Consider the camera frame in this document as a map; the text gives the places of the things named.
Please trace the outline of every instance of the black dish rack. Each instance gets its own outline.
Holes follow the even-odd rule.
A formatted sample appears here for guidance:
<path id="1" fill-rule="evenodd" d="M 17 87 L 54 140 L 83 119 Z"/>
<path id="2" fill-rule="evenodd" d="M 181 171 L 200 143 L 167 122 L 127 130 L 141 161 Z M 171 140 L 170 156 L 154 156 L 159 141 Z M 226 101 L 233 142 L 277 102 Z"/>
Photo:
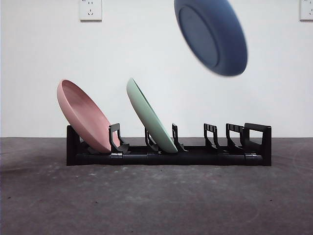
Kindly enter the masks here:
<path id="1" fill-rule="evenodd" d="M 250 140 L 250 130 L 263 133 L 261 144 Z M 120 124 L 110 125 L 112 152 L 103 154 L 90 148 L 86 142 L 81 142 L 75 130 L 67 126 L 67 165 L 271 165 L 271 126 L 226 124 L 226 146 L 219 145 L 217 127 L 214 125 L 203 125 L 205 146 L 184 146 L 179 142 L 175 124 L 172 131 L 178 149 L 175 154 L 162 151 L 146 129 L 146 146 L 130 146 L 121 138 Z M 230 131 L 240 134 L 240 146 L 231 139 Z M 117 132 L 120 146 L 113 142 L 114 132 Z M 208 132 L 213 133 L 213 143 L 208 138 Z"/>

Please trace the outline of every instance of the gray floor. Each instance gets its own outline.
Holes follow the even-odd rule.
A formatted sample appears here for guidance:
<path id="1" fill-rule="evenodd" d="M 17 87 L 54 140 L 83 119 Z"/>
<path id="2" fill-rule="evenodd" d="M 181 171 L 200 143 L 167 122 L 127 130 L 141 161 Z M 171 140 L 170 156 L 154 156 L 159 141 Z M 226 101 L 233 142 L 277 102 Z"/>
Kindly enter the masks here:
<path id="1" fill-rule="evenodd" d="M 272 167 L 67 167 L 65 139 L 1 148 L 2 235 L 313 234 L 313 139 L 273 139 Z"/>

